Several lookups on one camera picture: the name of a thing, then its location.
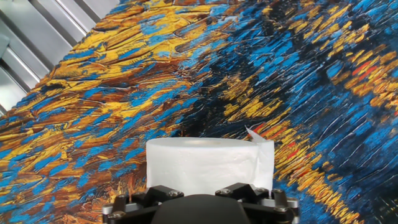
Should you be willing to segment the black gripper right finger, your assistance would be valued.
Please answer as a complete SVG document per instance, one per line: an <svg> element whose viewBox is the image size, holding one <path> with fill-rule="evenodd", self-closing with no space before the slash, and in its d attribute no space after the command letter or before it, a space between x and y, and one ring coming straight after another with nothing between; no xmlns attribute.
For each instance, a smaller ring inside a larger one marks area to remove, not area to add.
<svg viewBox="0 0 398 224"><path fill-rule="evenodd" d="M251 223L299 223L299 201L286 196L281 189L268 190L236 183L216 190L215 195L237 201Z"/></svg>

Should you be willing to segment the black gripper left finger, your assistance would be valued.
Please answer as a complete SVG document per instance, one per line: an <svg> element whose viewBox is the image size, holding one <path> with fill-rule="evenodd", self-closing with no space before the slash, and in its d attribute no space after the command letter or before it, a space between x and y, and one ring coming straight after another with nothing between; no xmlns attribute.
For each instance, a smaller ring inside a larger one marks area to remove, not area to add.
<svg viewBox="0 0 398 224"><path fill-rule="evenodd" d="M163 185L145 192L118 195L102 206L103 223L150 223L163 202L183 197L183 192Z"/></svg>

